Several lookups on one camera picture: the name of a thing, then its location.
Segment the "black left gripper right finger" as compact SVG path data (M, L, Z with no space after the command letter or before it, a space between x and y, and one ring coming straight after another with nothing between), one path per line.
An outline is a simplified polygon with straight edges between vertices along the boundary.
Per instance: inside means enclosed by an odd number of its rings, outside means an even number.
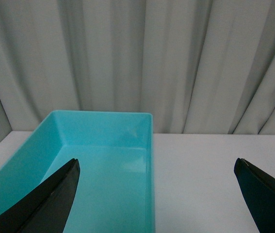
M241 158L234 173L259 232L275 233L275 178Z

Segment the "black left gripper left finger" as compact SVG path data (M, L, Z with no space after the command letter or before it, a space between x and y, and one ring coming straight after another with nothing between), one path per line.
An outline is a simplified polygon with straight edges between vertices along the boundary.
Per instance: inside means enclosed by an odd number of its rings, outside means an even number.
M73 158L0 215L0 233L62 233L79 177L80 164Z

